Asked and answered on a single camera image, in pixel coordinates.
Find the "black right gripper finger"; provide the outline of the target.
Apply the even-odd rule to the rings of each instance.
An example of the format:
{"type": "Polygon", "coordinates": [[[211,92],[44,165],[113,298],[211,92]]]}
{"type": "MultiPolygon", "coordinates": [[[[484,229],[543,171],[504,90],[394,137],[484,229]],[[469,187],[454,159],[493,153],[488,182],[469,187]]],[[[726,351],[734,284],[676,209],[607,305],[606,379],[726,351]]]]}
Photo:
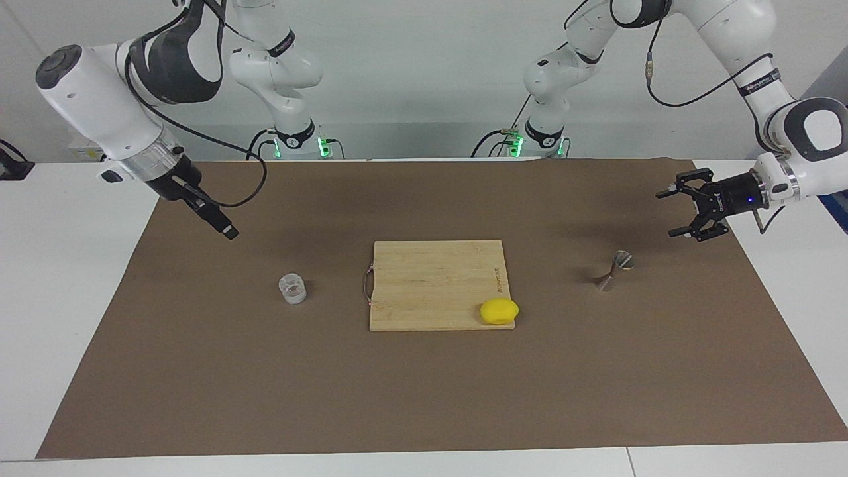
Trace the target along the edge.
{"type": "Polygon", "coordinates": [[[228,240],[236,239],[239,230],[233,226],[231,220],[221,211],[218,205],[209,199],[200,196],[200,192],[191,186],[182,186],[182,200],[193,211],[197,217],[209,224],[212,229],[223,235],[228,240]]]}

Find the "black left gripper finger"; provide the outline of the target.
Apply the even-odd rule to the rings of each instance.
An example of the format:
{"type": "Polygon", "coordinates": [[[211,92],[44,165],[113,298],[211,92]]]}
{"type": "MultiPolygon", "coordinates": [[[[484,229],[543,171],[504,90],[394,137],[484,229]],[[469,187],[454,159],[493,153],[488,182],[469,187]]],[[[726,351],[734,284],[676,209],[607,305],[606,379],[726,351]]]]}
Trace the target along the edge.
{"type": "Polygon", "coordinates": [[[725,218],[727,214],[719,211],[706,211],[699,213],[688,225],[671,229],[667,232],[670,237],[687,236],[696,240],[710,240],[712,238],[726,235],[729,232],[725,218]]]}
{"type": "Polygon", "coordinates": [[[713,197],[710,190],[712,178],[713,172],[711,169],[694,169],[678,173],[675,181],[666,189],[657,192],[655,198],[666,199],[682,193],[690,196],[691,199],[711,199],[713,197]],[[700,188],[690,186],[690,182],[693,181],[701,181],[702,186],[700,188]]]}

